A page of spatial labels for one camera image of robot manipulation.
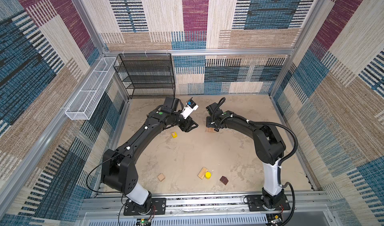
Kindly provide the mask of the engraved wood block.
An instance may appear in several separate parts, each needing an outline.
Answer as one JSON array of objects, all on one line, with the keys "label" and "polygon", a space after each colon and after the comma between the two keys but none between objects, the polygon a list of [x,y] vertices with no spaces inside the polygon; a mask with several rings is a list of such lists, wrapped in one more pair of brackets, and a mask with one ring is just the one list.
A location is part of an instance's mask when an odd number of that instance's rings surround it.
[{"label": "engraved wood block", "polygon": [[207,133],[214,133],[214,129],[213,128],[206,128],[206,132]]}]

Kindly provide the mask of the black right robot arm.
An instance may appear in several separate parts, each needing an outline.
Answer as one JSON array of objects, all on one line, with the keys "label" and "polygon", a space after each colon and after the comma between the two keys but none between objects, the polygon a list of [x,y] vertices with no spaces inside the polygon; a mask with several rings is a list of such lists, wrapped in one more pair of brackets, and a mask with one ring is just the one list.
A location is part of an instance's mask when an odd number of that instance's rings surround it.
[{"label": "black right robot arm", "polygon": [[222,111],[218,103],[206,107],[209,116],[207,126],[215,131],[231,129],[242,133],[254,141],[255,152],[264,167],[262,188],[264,207],[273,210],[279,206],[284,196],[281,186],[279,162],[284,156],[286,145],[277,127],[271,124],[255,124],[231,111]]}]

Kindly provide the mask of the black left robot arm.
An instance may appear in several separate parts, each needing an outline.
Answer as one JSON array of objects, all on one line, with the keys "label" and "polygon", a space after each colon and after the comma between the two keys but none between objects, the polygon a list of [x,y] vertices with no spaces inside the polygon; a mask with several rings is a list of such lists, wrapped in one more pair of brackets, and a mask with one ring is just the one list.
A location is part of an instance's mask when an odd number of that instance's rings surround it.
[{"label": "black left robot arm", "polygon": [[166,129],[178,126],[183,132],[198,127],[190,114],[198,105],[189,99],[183,105],[178,98],[166,97],[162,105],[152,110],[139,130],[115,150],[103,155],[101,182],[127,197],[128,206],[139,214],[149,213],[153,208],[152,194],[141,186],[136,162],[151,141]]}]

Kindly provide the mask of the light wood block near cylinder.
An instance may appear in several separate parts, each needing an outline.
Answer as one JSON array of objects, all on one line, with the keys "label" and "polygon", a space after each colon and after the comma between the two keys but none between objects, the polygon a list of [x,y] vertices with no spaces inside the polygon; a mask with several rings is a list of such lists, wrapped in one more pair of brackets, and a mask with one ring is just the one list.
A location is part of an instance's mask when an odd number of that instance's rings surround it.
[{"label": "light wood block near cylinder", "polygon": [[208,172],[208,169],[205,168],[205,167],[203,167],[203,168],[200,170],[200,172],[199,172],[199,174],[198,174],[198,177],[199,177],[201,180],[204,179],[204,177],[205,177],[205,175],[206,175],[207,172]]}]

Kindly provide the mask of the yellow cylinder block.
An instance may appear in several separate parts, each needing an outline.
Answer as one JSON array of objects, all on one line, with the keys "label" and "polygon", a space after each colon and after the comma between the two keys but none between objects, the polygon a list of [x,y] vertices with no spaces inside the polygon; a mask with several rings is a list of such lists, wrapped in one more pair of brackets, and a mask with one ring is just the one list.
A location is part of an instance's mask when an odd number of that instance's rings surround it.
[{"label": "yellow cylinder block", "polygon": [[206,178],[206,179],[210,179],[211,176],[212,176],[212,174],[211,174],[210,172],[206,172],[206,173],[205,173],[205,178]]}]

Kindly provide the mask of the small square wood block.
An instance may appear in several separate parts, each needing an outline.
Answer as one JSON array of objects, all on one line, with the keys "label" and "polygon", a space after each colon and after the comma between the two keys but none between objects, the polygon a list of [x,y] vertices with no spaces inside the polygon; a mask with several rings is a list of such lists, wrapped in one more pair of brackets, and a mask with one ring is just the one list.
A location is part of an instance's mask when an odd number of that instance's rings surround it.
[{"label": "small square wood block", "polygon": [[165,175],[164,175],[163,173],[161,173],[161,174],[158,175],[158,180],[159,180],[160,182],[164,181],[165,179],[166,179],[166,177],[165,177]]}]

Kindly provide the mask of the dark brown square block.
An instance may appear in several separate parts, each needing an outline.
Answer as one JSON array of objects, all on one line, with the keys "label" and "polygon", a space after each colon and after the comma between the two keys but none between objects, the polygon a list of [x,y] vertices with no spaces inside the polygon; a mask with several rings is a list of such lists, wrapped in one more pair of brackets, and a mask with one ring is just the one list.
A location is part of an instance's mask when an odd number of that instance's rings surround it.
[{"label": "dark brown square block", "polygon": [[228,180],[227,177],[225,177],[225,176],[221,176],[221,178],[220,178],[220,182],[223,183],[224,185],[227,185],[228,182],[229,182],[229,180]]}]

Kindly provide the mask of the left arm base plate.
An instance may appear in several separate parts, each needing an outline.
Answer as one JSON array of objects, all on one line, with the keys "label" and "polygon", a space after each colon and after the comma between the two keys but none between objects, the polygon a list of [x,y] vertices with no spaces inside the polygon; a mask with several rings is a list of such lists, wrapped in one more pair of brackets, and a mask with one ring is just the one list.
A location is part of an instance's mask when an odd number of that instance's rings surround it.
[{"label": "left arm base plate", "polygon": [[150,198],[143,205],[127,200],[124,207],[124,216],[150,216],[164,215],[166,211],[166,198]]}]

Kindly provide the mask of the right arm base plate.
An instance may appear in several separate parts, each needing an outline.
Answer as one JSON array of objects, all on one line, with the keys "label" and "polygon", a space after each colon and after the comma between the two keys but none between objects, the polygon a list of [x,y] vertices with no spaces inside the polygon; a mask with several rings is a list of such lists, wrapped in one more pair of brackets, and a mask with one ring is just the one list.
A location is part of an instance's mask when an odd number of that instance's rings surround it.
[{"label": "right arm base plate", "polygon": [[289,211],[291,206],[285,194],[277,196],[270,195],[248,195],[243,198],[250,212],[266,211]]}]

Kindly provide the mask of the aluminium front rail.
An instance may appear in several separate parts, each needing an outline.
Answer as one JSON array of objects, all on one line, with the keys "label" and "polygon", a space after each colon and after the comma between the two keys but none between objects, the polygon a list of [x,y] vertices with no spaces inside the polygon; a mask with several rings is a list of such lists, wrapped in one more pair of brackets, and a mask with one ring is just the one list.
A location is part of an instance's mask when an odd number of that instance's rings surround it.
[{"label": "aluminium front rail", "polygon": [[120,195],[84,200],[77,226],[340,226],[341,220],[325,192],[286,190],[289,211],[250,212],[243,198],[260,192],[215,194],[155,194],[166,198],[164,215],[124,216]]}]

